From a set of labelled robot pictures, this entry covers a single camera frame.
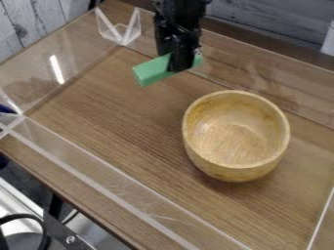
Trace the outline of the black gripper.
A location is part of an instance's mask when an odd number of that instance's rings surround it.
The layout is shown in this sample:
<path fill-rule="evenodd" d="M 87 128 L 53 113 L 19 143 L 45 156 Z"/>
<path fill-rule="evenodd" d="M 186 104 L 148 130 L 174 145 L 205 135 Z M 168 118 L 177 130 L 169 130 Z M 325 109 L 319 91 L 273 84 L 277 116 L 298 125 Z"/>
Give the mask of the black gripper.
<path fill-rule="evenodd" d="M 160 56 L 172 52 L 169 70 L 173 72 L 202 63 L 200 20 L 210 3 L 212 0 L 154 0 L 157 51 Z"/>

